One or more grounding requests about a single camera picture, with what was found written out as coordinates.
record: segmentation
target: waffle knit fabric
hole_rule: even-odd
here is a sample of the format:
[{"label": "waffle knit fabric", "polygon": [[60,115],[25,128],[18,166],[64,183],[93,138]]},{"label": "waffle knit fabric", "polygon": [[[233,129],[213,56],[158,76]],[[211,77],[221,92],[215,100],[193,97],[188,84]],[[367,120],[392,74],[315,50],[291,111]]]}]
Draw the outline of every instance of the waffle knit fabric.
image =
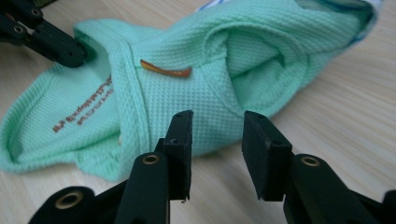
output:
[{"label": "waffle knit fabric", "polygon": [[[20,173],[73,162],[120,180],[165,136],[172,116],[188,109],[192,155],[240,140],[245,110],[274,115],[375,19],[370,4],[318,2],[233,0],[166,30],[116,20],[77,24],[89,59],[79,68],[54,65],[8,110],[0,168]],[[144,69],[142,59],[192,72],[164,76]]]}]

